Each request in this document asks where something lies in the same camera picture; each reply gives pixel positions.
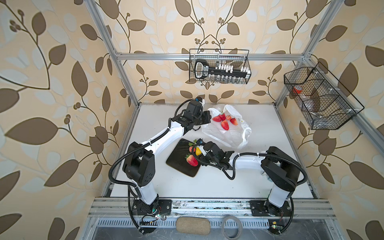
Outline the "yellow fake lemon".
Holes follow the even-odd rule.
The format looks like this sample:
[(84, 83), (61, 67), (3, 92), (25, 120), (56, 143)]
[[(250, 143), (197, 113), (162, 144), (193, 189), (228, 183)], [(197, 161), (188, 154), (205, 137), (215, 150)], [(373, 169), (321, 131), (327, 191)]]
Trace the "yellow fake lemon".
[(196, 156), (199, 156), (202, 154), (202, 152), (199, 148), (195, 148), (195, 154), (196, 154)]

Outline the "large red fake strawberry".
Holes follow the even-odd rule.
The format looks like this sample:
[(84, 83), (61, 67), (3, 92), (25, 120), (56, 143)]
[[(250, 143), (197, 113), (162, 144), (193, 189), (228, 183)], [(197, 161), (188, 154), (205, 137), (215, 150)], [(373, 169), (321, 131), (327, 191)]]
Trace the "large red fake strawberry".
[(192, 167), (197, 167), (199, 162), (197, 161), (197, 159), (194, 157), (194, 155), (192, 154), (188, 154), (186, 155), (186, 161), (187, 163), (192, 166)]

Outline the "small red fake apple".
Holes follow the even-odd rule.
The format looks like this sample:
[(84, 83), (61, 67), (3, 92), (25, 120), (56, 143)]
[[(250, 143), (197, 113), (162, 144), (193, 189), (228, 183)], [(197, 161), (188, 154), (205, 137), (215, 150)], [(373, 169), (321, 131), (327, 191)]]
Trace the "small red fake apple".
[(194, 149), (193, 146), (189, 147), (189, 152), (190, 152), (190, 153), (194, 153), (195, 151), (196, 151), (196, 150)]

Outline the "green leafy fake sprig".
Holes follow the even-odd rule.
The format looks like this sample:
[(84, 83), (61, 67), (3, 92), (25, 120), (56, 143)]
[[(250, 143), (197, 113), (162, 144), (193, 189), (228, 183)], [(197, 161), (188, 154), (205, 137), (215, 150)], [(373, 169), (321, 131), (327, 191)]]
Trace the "green leafy fake sprig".
[(205, 143), (204, 143), (204, 141), (202, 140), (202, 139), (197, 139), (197, 140), (194, 140), (193, 142), (190, 142), (189, 143), (189, 146), (190, 147), (193, 147), (193, 146), (195, 146), (195, 145), (197, 145), (197, 146), (203, 146)]

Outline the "white plastic bag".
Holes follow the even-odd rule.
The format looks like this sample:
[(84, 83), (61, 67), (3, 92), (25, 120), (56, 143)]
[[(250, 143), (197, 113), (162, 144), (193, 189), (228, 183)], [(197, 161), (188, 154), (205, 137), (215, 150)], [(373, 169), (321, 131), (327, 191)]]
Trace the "white plastic bag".
[(208, 109), (211, 122), (202, 126), (203, 134), (226, 147), (242, 149), (248, 144), (251, 127), (232, 105), (218, 105)]

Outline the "red yellow fake apple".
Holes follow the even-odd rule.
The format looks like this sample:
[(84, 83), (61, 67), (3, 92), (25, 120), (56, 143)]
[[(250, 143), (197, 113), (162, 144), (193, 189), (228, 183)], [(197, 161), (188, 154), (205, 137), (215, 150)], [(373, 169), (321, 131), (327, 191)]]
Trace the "red yellow fake apple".
[(226, 115), (225, 114), (221, 114), (219, 115), (221, 121), (225, 121), (227, 118), (226, 118)]

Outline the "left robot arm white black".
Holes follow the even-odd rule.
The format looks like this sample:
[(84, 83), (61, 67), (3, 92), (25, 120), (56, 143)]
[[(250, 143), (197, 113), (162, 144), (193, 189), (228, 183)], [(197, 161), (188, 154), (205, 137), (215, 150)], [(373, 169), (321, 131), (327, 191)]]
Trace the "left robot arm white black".
[(147, 232), (134, 218), (131, 196), (135, 198), (134, 204), (142, 208), (138, 210), (138, 214), (153, 217), (162, 213), (159, 195), (151, 183), (156, 173), (155, 157), (194, 126), (210, 122), (210, 114), (204, 111), (204, 104), (205, 100), (201, 97), (184, 101), (178, 106), (174, 116), (169, 118), (168, 126), (163, 131), (141, 144), (132, 142), (127, 152), (109, 170), (108, 177), (113, 184), (128, 187), (129, 215), (134, 226), (143, 235)]

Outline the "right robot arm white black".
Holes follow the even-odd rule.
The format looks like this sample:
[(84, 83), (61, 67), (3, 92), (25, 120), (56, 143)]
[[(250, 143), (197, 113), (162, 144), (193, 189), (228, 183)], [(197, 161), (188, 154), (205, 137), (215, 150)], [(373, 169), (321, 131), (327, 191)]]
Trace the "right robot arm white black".
[(282, 235), (291, 225), (294, 216), (294, 201), (292, 195), (297, 186), (307, 182), (308, 174), (302, 165), (277, 147), (269, 147), (262, 153), (224, 152), (215, 143), (205, 143), (199, 139), (190, 143), (190, 154), (202, 166), (214, 167), (225, 174), (229, 180), (234, 180), (236, 170), (261, 170), (273, 182), (273, 187), (267, 200), (258, 207), (261, 214), (269, 216), (284, 216), (284, 204), (290, 200), (290, 218), (284, 226), (273, 223), (269, 232)]

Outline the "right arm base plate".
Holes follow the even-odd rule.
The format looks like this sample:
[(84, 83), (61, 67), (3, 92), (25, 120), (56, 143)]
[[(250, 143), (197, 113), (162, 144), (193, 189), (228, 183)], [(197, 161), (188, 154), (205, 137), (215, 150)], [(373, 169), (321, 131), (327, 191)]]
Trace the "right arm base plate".
[(253, 217), (290, 217), (292, 215), (292, 207), (288, 201), (285, 201), (282, 207), (276, 207), (268, 200), (252, 200), (249, 201)]

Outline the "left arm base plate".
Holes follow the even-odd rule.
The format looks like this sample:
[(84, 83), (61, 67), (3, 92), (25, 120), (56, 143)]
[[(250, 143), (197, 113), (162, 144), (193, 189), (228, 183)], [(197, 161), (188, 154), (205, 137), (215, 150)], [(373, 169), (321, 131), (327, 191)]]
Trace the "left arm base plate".
[(172, 211), (172, 200), (155, 200), (151, 205), (145, 204), (142, 200), (134, 200), (133, 210), (136, 215), (169, 215)]

